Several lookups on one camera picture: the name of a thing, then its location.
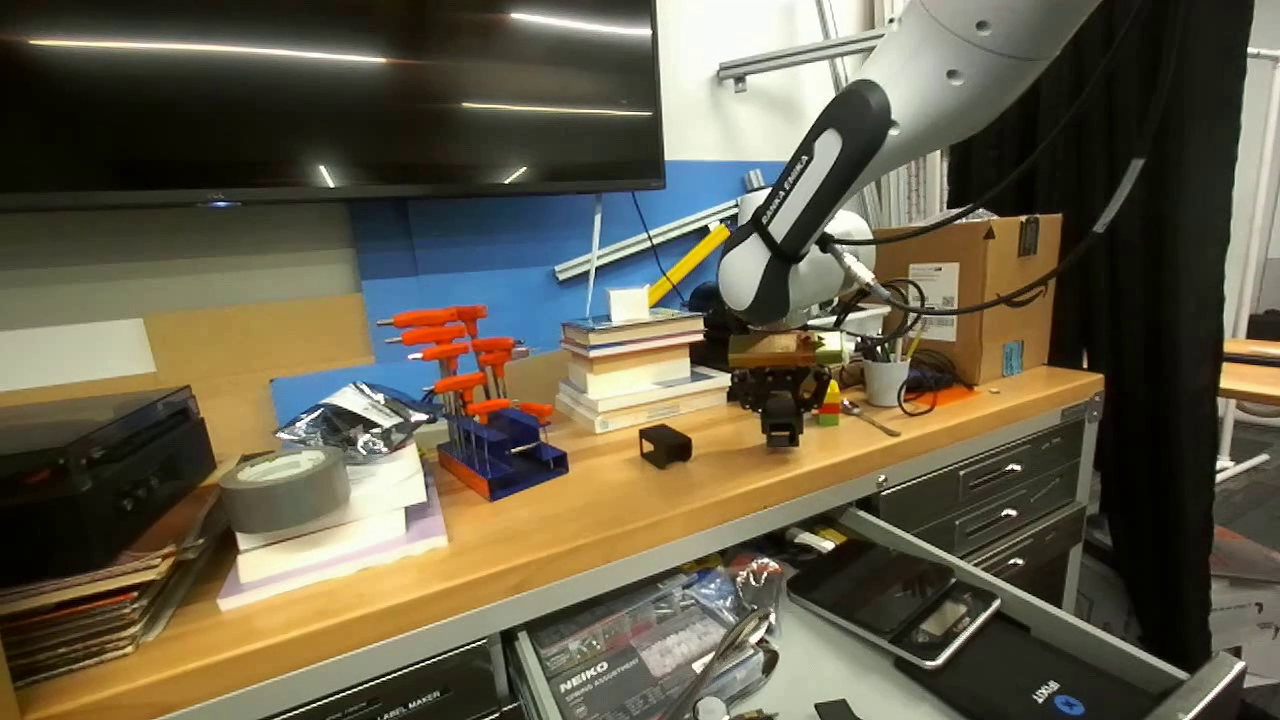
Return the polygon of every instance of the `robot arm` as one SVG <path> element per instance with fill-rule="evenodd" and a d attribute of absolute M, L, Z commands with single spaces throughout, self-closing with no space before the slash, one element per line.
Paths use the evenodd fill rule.
<path fill-rule="evenodd" d="M 814 121 L 781 181 L 720 261 L 748 326 L 804 326 L 847 288 L 815 235 L 876 177 L 992 125 L 1075 38 L 1096 0 L 913 0 L 861 82 Z"/>

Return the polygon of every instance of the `tool in drawer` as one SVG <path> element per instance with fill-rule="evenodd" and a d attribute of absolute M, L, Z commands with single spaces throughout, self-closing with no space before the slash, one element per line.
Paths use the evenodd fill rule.
<path fill-rule="evenodd" d="M 856 416 L 856 420 L 872 423 L 886 436 L 903 436 L 899 429 L 889 429 L 876 416 L 869 416 L 856 401 L 845 401 L 845 416 Z"/>

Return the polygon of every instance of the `open drawer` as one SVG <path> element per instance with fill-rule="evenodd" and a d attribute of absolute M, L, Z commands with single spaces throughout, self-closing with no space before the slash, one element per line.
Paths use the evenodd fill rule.
<path fill-rule="evenodd" d="M 845 507 L 839 524 L 851 530 L 856 535 L 899 549 L 913 556 L 940 562 L 955 570 L 960 582 L 992 590 L 1002 598 L 1002 611 L 1024 624 L 1035 641 L 1046 641 L 1052 652 L 1066 652 L 1073 660 L 1094 666 L 1096 672 L 1133 685 L 1145 697 L 1155 697 L 1151 712 L 1155 720 L 1173 717 L 1195 717 L 1195 720 L 1215 720 L 1215 717 L 1235 717 L 1235 697 L 1246 680 L 1246 666 L 1235 655 L 1215 655 L 1206 666 L 1195 678 L 1062 611 L 1055 605 L 1046 605 L 1012 584 L 1005 584 L 992 573 L 979 573 L 861 507 Z M 827 621 L 814 616 L 795 600 L 783 598 L 781 605 L 781 624 L 773 646 L 781 647 L 781 666 L 773 680 L 752 691 L 748 701 L 738 706 L 738 712 L 759 709 L 777 717 L 815 717 L 814 709 L 825 701 L 847 701 L 856 717 L 894 717 L 894 720 L 935 720 L 935 717 L 960 717 L 948 709 L 940 697 L 933 697 L 926 685 L 903 678 L 894 655 L 880 647 L 838 634 Z M 542 672 L 536 647 L 529 634 L 516 634 L 516 672 L 524 672 L 524 689 L 536 706 L 536 717 L 565 717 L 557 709 L 557 691 L 549 678 Z"/>

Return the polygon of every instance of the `television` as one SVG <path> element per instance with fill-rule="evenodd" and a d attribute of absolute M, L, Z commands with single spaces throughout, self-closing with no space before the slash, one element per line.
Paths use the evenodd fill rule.
<path fill-rule="evenodd" d="M 656 0 L 3 0 L 0 210 L 666 183 Z"/>

